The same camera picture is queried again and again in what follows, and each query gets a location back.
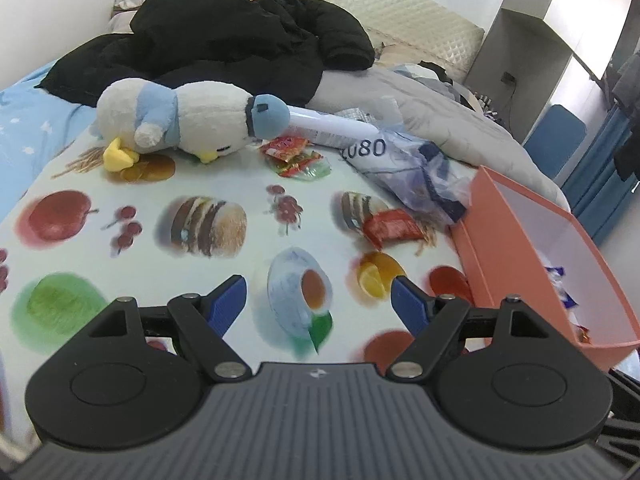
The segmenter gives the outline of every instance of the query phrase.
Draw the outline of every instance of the plush toy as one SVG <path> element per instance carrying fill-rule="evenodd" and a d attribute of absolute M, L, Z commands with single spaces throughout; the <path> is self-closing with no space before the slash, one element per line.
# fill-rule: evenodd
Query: plush toy
<path fill-rule="evenodd" d="M 108 142 L 107 171 L 130 168 L 140 153 L 180 148 L 207 164 L 252 138 L 273 139 L 289 126 L 289 109 L 272 95 L 252 96 L 218 81 L 175 90 L 143 79 L 110 85 L 98 99 L 96 125 Z"/>

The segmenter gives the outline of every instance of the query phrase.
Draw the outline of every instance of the blue plush hat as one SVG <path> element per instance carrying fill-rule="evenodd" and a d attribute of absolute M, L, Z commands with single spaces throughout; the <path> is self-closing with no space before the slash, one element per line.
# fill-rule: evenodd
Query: blue plush hat
<path fill-rule="evenodd" d="M 251 108 L 251 118 L 255 137 L 270 140 L 289 126 L 289 107 L 276 96 L 257 95 Z"/>

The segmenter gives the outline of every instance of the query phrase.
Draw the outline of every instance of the curtain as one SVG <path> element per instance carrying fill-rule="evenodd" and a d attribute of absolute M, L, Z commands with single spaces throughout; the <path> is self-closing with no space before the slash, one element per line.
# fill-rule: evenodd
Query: curtain
<path fill-rule="evenodd" d="M 622 182 L 613 153 L 628 139 L 629 119 L 616 105 L 591 146 L 562 186 L 572 213 L 596 245 L 600 245 L 628 207 L 638 180 Z"/>

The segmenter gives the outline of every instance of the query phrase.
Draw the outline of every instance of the quilted cream headboard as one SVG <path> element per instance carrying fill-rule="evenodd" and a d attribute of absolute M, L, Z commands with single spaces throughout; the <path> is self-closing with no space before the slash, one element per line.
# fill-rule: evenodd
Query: quilted cream headboard
<path fill-rule="evenodd" d="M 480 49 L 484 30 L 431 0 L 327 0 L 356 16 L 374 46 L 402 44 L 439 62 L 461 80 Z"/>

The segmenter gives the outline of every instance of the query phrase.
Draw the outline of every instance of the pink box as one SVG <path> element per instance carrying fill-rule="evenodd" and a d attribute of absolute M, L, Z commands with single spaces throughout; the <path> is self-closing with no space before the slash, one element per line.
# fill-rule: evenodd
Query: pink box
<path fill-rule="evenodd" d="M 481 167 L 469 210 L 451 232 L 476 306 L 497 308 L 507 294 L 520 294 L 603 371 L 640 347 L 638 318 L 571 213 Z M 572 312 L 590 330 L 591 344 L 576 339 L 539 254 L 564 267 L 562 284 L 579 305 Z"/>

